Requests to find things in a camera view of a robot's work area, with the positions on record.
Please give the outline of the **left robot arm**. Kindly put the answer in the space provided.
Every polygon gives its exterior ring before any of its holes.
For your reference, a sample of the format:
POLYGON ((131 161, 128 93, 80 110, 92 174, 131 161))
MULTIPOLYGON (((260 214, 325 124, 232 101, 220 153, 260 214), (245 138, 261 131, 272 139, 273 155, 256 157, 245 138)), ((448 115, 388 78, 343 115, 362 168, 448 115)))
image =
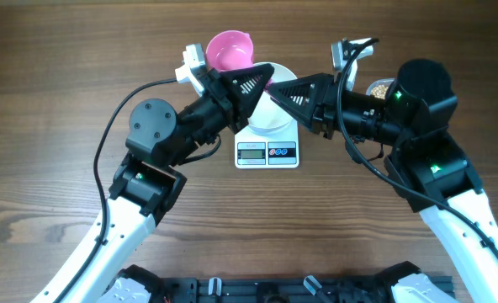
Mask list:
POLYGON ((230 72, 199 72, 203 94, 177 112, 166 100, 149 98, 130 114, 128 149, 109 189, 100 188, 101 211, 93 226, 36 302, 94 302, 136 248, 156 229, 181 194, 186 177, 177 166, 204 144, 220 146, 220 132, 248 124, 271 80, 265 63, 230 72))

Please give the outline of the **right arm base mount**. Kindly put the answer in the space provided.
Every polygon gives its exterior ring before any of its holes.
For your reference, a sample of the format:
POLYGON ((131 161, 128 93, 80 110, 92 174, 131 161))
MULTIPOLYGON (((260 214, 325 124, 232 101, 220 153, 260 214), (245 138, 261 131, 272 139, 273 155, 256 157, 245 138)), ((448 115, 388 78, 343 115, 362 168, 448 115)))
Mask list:
POLYGON ((387 302, 394 303, 458 303, 437 287, 415 264, 404 261, 375 275, 387 302))

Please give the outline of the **pink plastic scoop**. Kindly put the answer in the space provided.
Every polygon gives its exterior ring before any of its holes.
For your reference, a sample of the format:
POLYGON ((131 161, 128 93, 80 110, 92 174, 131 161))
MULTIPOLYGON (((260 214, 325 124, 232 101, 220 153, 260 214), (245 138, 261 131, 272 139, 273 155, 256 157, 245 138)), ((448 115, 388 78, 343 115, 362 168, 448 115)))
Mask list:
POLYGON ((205 56, 209 68, 218 72, 255 66, 252 38, 240 30, 227 30, 217 34, 208 43, 205 56))

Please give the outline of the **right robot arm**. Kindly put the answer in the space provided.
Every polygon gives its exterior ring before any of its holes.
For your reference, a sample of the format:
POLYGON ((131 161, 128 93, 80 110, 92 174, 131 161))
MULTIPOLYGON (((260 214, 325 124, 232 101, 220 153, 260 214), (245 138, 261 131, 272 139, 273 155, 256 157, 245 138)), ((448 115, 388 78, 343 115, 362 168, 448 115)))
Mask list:
POLYGON ((441 64, 408 61, 383 98, 351 92, 324 73, 274 83, 268 91, 311 132, 325 138, 340 132, 354 162, 370 165, 360 142, 389 146, 377 176, 429 226, 472 299, 498 302, 498 226, 479 174, 449 134, 458 99, 441 64))

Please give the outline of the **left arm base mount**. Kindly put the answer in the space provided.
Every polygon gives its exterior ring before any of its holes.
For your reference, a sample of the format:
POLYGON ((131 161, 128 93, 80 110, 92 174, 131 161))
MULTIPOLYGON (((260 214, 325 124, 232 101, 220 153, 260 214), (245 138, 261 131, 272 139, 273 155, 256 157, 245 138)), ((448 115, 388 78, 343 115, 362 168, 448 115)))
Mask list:
POLYGON ((158 276, 131 265, 116 274, 97 303, 163 303, 165 296, 165 285, 158 276))

